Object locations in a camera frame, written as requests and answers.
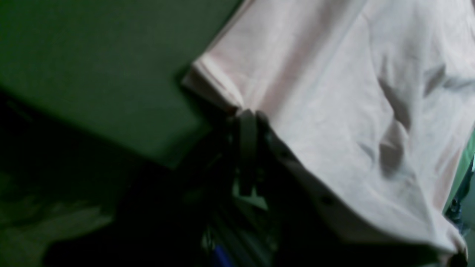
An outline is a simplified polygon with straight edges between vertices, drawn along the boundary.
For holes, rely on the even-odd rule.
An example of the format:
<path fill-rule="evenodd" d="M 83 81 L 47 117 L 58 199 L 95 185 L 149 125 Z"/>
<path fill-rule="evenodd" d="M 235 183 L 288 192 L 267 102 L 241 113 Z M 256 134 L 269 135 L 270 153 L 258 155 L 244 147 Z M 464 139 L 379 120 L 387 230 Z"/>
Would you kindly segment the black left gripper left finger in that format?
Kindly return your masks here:
<path fill-rule="evenodd" d="M 194 266 L 212 214 L 232 196 L 238 121 L 227 117 L 176 169 L 136 185 L 109 225 L 50 245 L 45 266 Z"/>

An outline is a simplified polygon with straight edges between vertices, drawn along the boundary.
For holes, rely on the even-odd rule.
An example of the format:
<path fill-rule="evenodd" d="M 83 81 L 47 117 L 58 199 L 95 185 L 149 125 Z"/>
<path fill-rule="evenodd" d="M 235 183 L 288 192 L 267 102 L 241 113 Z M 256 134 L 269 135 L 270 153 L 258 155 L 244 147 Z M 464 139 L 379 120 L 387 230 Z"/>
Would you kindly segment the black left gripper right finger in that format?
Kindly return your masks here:
<path fill-rule="evenodd" d="M 448 261 L 426 242 L 397 240 L 370 226 L 310 173 L 255 114 L 263 174 L 258 193 L 279 221 L 276 267 L 466 267 L 463 253 Z"/>

